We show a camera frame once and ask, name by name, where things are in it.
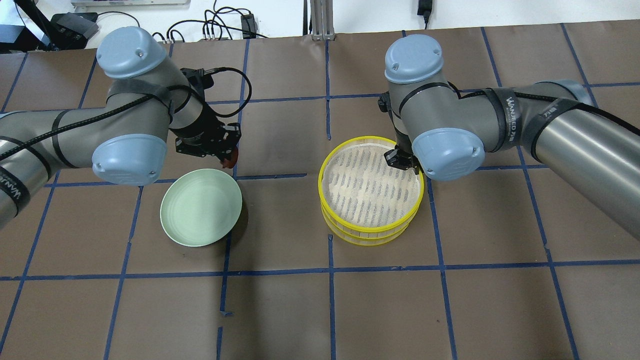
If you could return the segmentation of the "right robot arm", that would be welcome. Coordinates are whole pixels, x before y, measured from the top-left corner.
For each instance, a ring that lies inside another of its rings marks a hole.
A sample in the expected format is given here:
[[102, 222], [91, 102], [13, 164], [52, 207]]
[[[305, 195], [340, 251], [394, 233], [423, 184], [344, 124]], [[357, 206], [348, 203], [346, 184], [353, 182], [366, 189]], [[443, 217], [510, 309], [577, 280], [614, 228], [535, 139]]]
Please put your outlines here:
[[441, 45], [426, 34], [397, 39], [384, 61], [388, 91], [378, 105], [397, 139], [384, 155], [388, 166], [450, 182], [473, 173], [486, 154], [520, 146], [639, 237], [639, 130], [595, 107], [578, 82], [460, 96], [443, 74]]

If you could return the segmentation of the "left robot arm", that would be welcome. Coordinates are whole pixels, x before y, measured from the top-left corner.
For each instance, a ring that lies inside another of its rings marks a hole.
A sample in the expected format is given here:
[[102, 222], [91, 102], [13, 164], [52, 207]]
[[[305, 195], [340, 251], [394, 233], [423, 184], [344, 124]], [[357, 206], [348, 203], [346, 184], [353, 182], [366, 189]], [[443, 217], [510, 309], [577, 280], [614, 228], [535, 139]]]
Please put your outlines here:
[[161, 175], [169, 133], [176, 152], [238, 161], [239, 123], [205, 100], [210, 70], [178, 68], [146, 30], [130, 26], [108, 34], [96, 60], [112, 80], [105, 107], [2, 114], [1, 225], [22, 212], [62, 169], [91, 169], [117, 185], [146, 186]]

